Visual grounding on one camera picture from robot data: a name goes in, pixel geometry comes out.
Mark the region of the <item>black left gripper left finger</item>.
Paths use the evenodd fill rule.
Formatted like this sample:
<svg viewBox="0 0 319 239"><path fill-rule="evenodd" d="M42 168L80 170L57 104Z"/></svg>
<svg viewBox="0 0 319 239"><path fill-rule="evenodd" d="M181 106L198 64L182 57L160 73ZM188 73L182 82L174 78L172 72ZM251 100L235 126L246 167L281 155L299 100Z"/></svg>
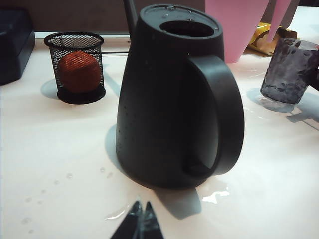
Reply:
<svg viewBox="0 0 319 239"><path fill-rule="evenodd" d="M142 204L135 201L111 239L138 239L142 214Z"/></svg>

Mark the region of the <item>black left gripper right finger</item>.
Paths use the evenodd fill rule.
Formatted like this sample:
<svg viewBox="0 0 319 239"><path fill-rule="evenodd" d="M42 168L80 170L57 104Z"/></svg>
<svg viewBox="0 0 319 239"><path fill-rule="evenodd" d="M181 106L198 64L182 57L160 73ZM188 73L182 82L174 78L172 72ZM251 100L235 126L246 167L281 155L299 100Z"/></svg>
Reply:
<svg viewBox="0 0 319 239"><path fill-rule="evenodd" d="M157 216L150 201L147 202L140 222L141 239L164 239Z"/></svg>

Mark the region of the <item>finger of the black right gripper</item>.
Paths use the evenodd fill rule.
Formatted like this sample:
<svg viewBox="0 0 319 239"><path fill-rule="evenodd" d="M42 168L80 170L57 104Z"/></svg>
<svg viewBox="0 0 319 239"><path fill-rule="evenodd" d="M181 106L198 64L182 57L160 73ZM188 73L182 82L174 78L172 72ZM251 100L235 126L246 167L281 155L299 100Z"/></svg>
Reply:
<svg viewBox="0 0 319 239"><path fill-rule="evenodd" d="M316 62L308 62L306 65L305 82L307 86L311 86L315 90L319 90L319 64Z"/></svg>

